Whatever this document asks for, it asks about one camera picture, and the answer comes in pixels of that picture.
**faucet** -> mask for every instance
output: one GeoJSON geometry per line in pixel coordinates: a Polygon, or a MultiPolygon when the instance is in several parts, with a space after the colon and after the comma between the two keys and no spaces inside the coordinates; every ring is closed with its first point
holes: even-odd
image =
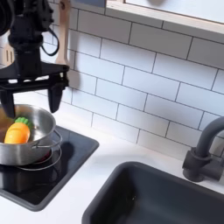
{"type": "Polygon", "coordinates": [[[200,182],[204,177],[220,180],[223,160],[218,161],[209,153],[215,136],[224,130],[224,116],[210,122],[202,131],[197,147],[186,153],[183,174],[192,182],[200,182]]]}

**sink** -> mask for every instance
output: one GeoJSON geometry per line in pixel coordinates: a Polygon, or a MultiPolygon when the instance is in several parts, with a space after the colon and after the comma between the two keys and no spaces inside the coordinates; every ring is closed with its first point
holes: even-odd
{"type": "Polygon", "coordinates": [[[223,224],[224,195],[146,164],[112,172],[82,224],[223,224]]]}

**tile wall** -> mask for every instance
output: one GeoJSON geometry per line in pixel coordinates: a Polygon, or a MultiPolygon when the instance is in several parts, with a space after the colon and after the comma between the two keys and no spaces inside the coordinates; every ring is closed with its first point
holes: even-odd
{"type": "MultiPolygon", "coordinates": [[[[51,3],[57,34],[58,3],[51,3]]],[[[1,55],[6,38],[0,40],[1,55]]],[[[53,36],[45,34],[45,49],[55,48],[53,36]]],[[[68,58],[70,87],[55,116],[73,125],[183,159],[201,131],[224,116],[223,35],[73,3],[68,58]]],[[[48,109],[46,91],[15,99],[48,109]]],[[[223,137],[211,149],[218,157],[223,137]]]]}

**stainless steel pot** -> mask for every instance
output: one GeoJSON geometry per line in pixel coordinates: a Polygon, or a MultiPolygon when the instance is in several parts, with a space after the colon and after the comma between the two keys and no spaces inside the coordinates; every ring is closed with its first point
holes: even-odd
{"type": "Polygon", "coordinates": [[[31,129],[31,137],[28,143],[8,144],[4,143],[7,129],[14,123],[14,119],[7,117],[0,107],[0,164],[1,165],[29,165],[44,157],[51,148],[59,145],[61,135],[55,130],[56,122],[51,113],[30,105],[16,105],[16,117],[29,119],[34,127],[31,129]],[[59,137],[57,143],[53,143],[52,133],[59,137]]]}

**wooden utensil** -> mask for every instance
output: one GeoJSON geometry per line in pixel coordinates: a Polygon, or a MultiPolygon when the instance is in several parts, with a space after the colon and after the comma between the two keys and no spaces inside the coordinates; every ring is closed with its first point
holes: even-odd
{"type": "Polygon", "coordinates": [[[68,65],[67,44],[71,3],[61,0],[59,3],[59,55],[55,60],[57,64],[68,65]]]}
{"type": "Polygon", "coordinates": [[[9,42],[7,42],[3,48],[3,63],[5,66],[9,66],[14,61],[14,50],[10,46],[9,42]]]}

